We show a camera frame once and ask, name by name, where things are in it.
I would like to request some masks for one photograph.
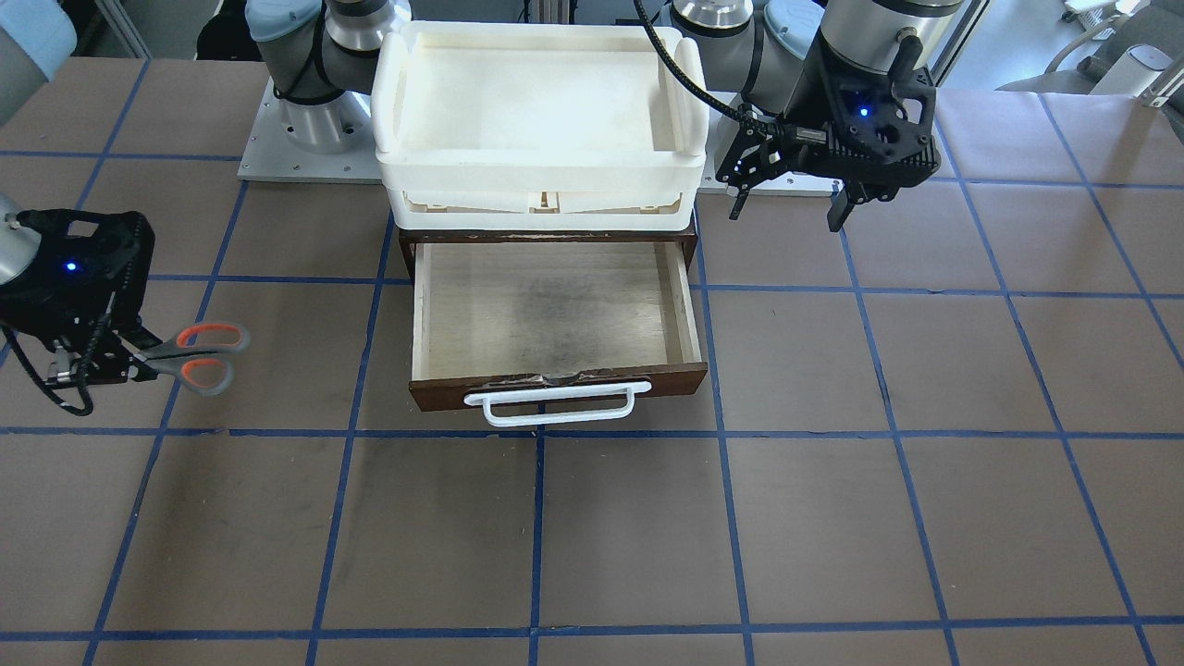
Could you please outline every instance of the drawer front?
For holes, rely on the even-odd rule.
[[[566,397],[642,380],[643,397],[690,395],[707,374],[677,243],[417,250],[410,386],[424,411],[471,406],[471,395]]]

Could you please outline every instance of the white handle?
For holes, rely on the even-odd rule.
[[[581,421],[609,421],[624,418],[633,411],[637,393],[652,389],[649,382],[623,382],[620,384],[588,384],[577,386],[547,386],[545,389],[521,389],[516,391],[495,391],[490,393],[470,393],[464,397],[469,406],[481,405],[485,421],[494,428],[514,428],[517,425],[549,425],[552,423],[578,423]],[[625,396],[625,404],[612,409],[594,409],[587,411],[564,411],[559,414],[526,414],[522,416],[496,416],[495,404],[538,403],[543,401],[566,401],[572,398],[607,398]]]

